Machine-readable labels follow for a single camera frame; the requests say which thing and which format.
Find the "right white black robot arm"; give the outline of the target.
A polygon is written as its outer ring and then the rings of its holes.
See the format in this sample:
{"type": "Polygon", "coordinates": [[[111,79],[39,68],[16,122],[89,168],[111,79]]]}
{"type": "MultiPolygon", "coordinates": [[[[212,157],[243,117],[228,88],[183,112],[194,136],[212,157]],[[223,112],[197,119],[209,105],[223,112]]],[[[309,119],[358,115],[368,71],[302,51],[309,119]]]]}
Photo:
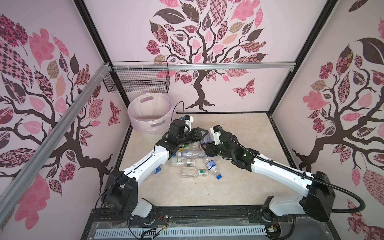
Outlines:
{"type": "Polygon", "coordinates": [[[323,172],[300,171],[278,163],[260,152],[242,146],[235,135],[220,126],[210,129],[213,141],[203,145],[210,157],[220,156],[237,168],[269,177],[297,194],[278,198],[269,196],[263,205],[265,217],[307,215],[319,222],[328,222],[336,198],[330,180],[323,172]]]}

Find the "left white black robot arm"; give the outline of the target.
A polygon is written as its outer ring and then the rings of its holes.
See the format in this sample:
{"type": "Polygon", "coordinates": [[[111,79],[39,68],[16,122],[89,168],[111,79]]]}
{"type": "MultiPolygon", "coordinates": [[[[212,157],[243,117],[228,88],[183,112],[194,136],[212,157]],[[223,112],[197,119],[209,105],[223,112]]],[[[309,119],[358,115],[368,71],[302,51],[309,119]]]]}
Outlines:
{"type": "Polygon", "coordinates": [[[123,218],[131,216],[148,218],[154,212],[154,206],[146,200],[139,199],[139,186],[182,146],[199,142],[208,135],[207,130],[192,128],[192,122],[191,116],[174,120],[169,130],[155,143],[151,152],[131,167],[122,171],[113,170],[101,194],[101,203],[123,218]]]}

